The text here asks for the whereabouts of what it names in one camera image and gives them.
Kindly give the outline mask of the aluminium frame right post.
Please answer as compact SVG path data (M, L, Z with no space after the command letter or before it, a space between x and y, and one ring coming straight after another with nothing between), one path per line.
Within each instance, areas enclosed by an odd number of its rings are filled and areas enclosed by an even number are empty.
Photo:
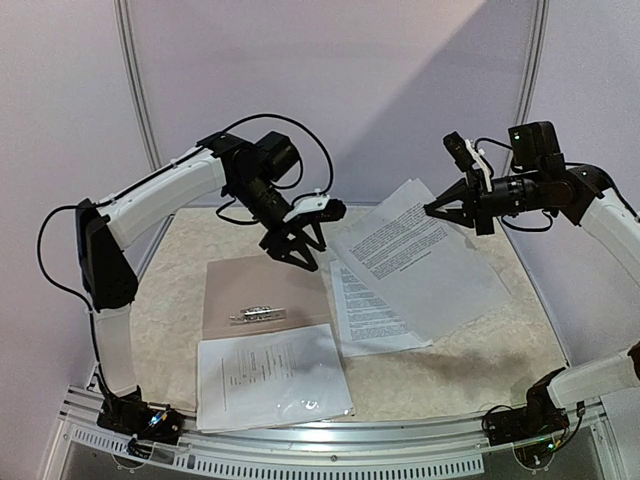
M548 0L534 2L528 44L525 50L524 70L516 104L515 125L524 124L531 110L544 49L549 4Z

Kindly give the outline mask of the metal folder clip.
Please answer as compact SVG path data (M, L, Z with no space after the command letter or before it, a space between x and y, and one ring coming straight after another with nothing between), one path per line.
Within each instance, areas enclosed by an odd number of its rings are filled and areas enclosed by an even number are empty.
M229 321L232 325L252 324L284 320L287 318L285 308L274 308L271 306L254 306L241 309L237 314L230 315Z

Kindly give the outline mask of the aluminium frame left post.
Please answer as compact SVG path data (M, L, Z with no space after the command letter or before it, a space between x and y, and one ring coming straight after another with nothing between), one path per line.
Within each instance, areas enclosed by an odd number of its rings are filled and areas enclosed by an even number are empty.
M114 0L113 4L124 69L136 122L149 167L152 171L155 171L162 166L162 158L160 156L155 133L153 131L140 62L137 55L131 2L126 0Z

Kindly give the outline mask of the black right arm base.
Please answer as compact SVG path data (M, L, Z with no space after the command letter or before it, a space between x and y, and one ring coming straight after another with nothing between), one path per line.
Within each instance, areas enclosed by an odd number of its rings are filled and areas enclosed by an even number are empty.
M564 408L553 405L546 394L527 396L524 406L497 405L481 419L481 429L491 446L543 438L560 432L567 435L570 421Z

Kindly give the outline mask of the white paper stack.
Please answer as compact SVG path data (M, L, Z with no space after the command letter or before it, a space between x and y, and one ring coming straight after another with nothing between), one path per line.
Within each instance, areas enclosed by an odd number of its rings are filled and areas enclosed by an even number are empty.
M346 358L430 347L339 260L330 263L340 348Z

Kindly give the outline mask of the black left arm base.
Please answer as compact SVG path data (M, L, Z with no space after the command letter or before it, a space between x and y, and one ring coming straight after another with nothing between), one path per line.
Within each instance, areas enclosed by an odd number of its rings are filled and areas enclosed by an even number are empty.
M170 405L142 400L141 391L122 397L109 394L103 401L97 425L138 440L176 445L186 417Z

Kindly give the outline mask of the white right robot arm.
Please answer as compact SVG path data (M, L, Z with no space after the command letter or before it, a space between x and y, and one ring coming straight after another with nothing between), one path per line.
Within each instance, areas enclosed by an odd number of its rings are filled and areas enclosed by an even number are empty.
M453 185L425 205L425 214L472 231L494 234L496 225L516 231L513 219L541 213L562 218L584 234L615 262L633 282L639 280L639 215L621 194L611 175L594 164L565 158L550 121L509 127L501 147L511 154L507 173L499 175L479 140L458 131L442 144L460 174ZM539 398L523 407L517 427L537 436L552 424L556 410L592 398L626 396L639 400L639 344L590 359L551 374Z

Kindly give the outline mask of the aluminium frame post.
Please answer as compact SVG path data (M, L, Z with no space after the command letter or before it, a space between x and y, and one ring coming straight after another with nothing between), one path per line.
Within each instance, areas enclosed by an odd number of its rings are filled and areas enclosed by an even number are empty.
M153 131L140 62L137 55L131 2L126 0L114 0L113 4L124 69L136 122L149 167L152 171L155 171L162 166L162 158L160 156L155 133Z
M548 0L534 2L528 44L525 50L524 70L516 104L515 125L524 124L531 110L544 49L549 4Z

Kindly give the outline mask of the aluminium front rail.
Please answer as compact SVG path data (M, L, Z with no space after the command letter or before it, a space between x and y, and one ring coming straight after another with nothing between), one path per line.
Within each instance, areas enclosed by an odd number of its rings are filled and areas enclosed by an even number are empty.
M566 447L524 467L490 445L478 413L408 422L316 422L201 434L188 417L176 445L127 452L98 427L99 395L72 387L60 408L46 479L620 479L607 417L588 405Z

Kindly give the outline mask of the pink paper folder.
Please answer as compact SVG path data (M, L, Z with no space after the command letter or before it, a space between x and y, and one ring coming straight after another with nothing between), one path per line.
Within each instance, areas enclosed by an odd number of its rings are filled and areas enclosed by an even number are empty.
M283 309L284 319L235 324L254 307ZM326 325L320 342L335 341L335 327L321 273L276 262L268 256L217 260L207 264L202 339L219 340Z

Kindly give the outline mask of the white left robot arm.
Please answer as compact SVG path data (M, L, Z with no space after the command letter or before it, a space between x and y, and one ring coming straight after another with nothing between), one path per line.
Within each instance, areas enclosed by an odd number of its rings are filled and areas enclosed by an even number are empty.
M240 202L266 234L261 248L274 260L308 271L321 251L319 221L330 203L317 190L286 200L275 183L300 155L285 135L270 132L252 143L214 133L182 157L99 202L82 201L76 236L82 281L96 321L96 350L105 389L117 397L108 410L128 434L148 426L148 412L131 397L137 387L129 315L139 283L127 250L161 221L210 193Z

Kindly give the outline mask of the dense text white sheet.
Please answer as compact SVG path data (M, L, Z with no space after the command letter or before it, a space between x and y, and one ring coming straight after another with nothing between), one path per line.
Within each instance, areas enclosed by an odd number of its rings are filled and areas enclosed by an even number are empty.
M423 341L447 336L510 300L471 241L426 214L434 199L421 180L408 180L330 240L343 264Z

